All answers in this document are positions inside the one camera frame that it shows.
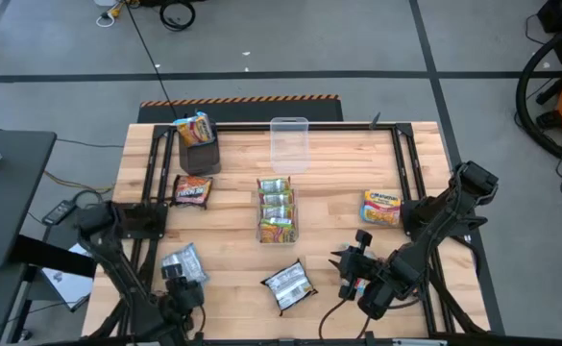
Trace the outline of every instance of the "wooden tabletop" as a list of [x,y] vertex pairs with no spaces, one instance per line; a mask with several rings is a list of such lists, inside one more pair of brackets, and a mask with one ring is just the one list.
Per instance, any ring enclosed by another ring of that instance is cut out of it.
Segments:
[[[450,177],[445,149],[435,122],[413,123],[417,151],[428,195],[447,187]],[[131,125],[118,172],[113,200],[139,202],[153,125]],[[338,273],[328,262],[330,251],[343,244],[355,244],[357,229],[373,235],[371,250],[388,256],[407,242],[401,228],[382,228],[363,222],[358,210],[362,191],[383,189],[401,196],[401,187],[389,131],[311,131],[310,167],[304,174],[291,175],[299,191],[300,238],[293,246],[265,246],[256,241],[256,178],[279,177],[270,163],[268,132],[219,133],[221,172],[214,175],[208,210],[171,208],[165,238],[159,243],[160,259],[193,242],[204,269],[210,275],[205,285],[208,339],[317,338],[323,315],[339,302]],[[410,167],[406,142],[402,140],[406,166]],[[164,145],[159,146],[156,167],[161,166]],[[179,165],[179,148],[174,142],[168,194]],[[159,185],[160,168],[153,184]],[[409,169],[411,194],[417,191]],[[131,242],[124,241],[130,253]],[[146,253],[142,248],[142,259]],[[482,328],[488,323],[471,253],[449,240],[439,247],[448,288],[458,303]],[[304,299],[279,316],[271,291],[259,282],[300,259],[318,294]],[[155,272],[154,290],[164,290],[160,270]],[[433,289],[437,325],[443,330],[438,298]],[[97,267],[88,304],[83,334],[99,327],[118,301],[110,279]],[[195,325],[201,314],[194,312]],[[355,338],[366,315],[356,302],[348,302],[327,320],[324,337]],[[379,321],[371,321],[376,337],[426,336],[426,321],[421,304],[407,309],[389,310]]]

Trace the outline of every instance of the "yellow cable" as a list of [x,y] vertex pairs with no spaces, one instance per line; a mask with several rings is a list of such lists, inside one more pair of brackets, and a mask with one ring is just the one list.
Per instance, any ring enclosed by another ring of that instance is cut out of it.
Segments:
[[91,187],[91,186],[80,184],[80,183],[69,182],[69,181],[63,180],[61,178],[58,178],[57,176],[55,176],[54,174],[52,174],[52,173],[50,173],[46,170],[43,171],[43,174],[46,177],[50,178],[54,183],[56,183],[58,185],[63,185],[63,186],[72,187],[72,188],[90,189],[90,190],[96,191],[100,194],[108,193],[108,192],[110,192],[114,189],[114,186]]
[[120,8],[123,7],[125,3],[124,2],[119,2],[118,4],[114,5],[114,7],[112,7],[108,13],[111,14],[111,16],[113,16],[114,18],[118,18],[118,15],[120,14]]

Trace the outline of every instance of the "clear plastic container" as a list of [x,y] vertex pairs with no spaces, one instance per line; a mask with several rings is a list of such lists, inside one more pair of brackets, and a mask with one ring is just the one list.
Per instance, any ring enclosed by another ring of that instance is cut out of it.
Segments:
[[276,173],[304,173],[310,166],[308,120],[276,117],[270,121],[270,161]]
[[292,190],[293,190],[293,205],[295,206],[295,209],[293,210],[294,211],[293,220],[294,220],[294,226],[296,231],[296,236],[294,239],[295,241],[283,242],[283,243],[261,242],[261,228],[259,227],[259,224],[261,223],[261,201],[257,197],[257,225],[256,225],[257,231],[255,233],[255,239],[259,244],[264,246],[287,246],[287,245],[294,245],[295,243],[298,242],[298,238],[300,237],[300,226],[298,225],[298,191],[295,188],[292,188]]

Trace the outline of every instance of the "chip bag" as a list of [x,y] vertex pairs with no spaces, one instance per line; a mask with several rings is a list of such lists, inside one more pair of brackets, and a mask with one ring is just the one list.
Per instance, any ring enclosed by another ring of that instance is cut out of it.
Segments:
[[282,312],[303,301],[308,296],[317,294],[306,276],[306,272],[298,259],[293,265],[284,268],[261,282],[272,290]]
[[259,222],[261,225],[274,225],[283,227],[293,227],[293,220],[283,217],[270,217],[267,219],[261,219]]
[[376,190],[364,191],[364,202],[359,211],[366,222],[384,226],[400,223],[400,198]]
[[178,175],[174,181],[170,205],[187,204],[205,209],[211,188],[212,178]]
[[260,193],[280,193],[288,190],[290,185],[290,178],[257,179],[257,186]]
[[189,281],[196,281],[204,284],[209,280],[208,274],[202,268],[200,257],[197,256],[195,245],[190,243],[183,247],[181,250],[164,257],[161,260],[161,270],[164,267],[169,267],[175,264],[180,264],[183,268],[183,275]]
[[261,218],[284,217],[293,218],[295,206],[261,206]]
[[293,204],[293,190],[281,193],[259,193],[259,203],[266,206],[288,206]]
[[296,229],[293,226],[259,225],[259,242],[261,243],[292,243],[296,242],[296,239]]
[[187,147],[204,145],[214,141],[214,134],[210,128],[208,115],[198,111],[195,116],[174,121],[178,125],[178,132]]

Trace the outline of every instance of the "black desk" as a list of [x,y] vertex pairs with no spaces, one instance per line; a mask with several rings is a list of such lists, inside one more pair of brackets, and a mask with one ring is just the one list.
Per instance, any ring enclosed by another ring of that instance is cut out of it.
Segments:
[[0,326],[12,311],[27,263],[73,272],[63,265],[75,260],[94,275],[91,259],[19,234],[55,140],[48,132],[0,131]]

